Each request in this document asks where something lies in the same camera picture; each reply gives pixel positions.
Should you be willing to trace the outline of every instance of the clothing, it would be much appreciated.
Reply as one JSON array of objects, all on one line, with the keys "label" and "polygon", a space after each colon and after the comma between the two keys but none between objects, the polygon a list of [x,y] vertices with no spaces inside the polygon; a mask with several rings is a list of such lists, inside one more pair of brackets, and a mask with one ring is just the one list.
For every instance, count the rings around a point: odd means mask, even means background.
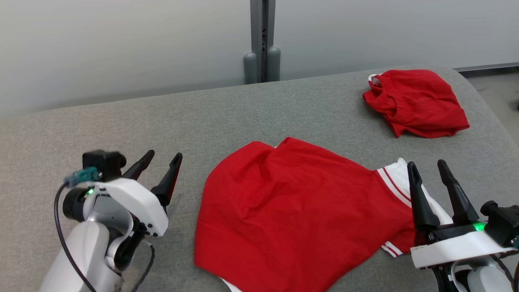
[{"label": "clothing", "polygon": [[406,177],[403,159],[372,171],[294,138],[252,142],[207,178],[195,265],[243,292],[326,291],[378,248],[414,246]]},{"label": "clothing", "polygon": [[452,136],[469,128],[450,85],[429,70],[389,70],[370,75],[362,97],[384,116],[400,137],[405,131],[425,138]]}]

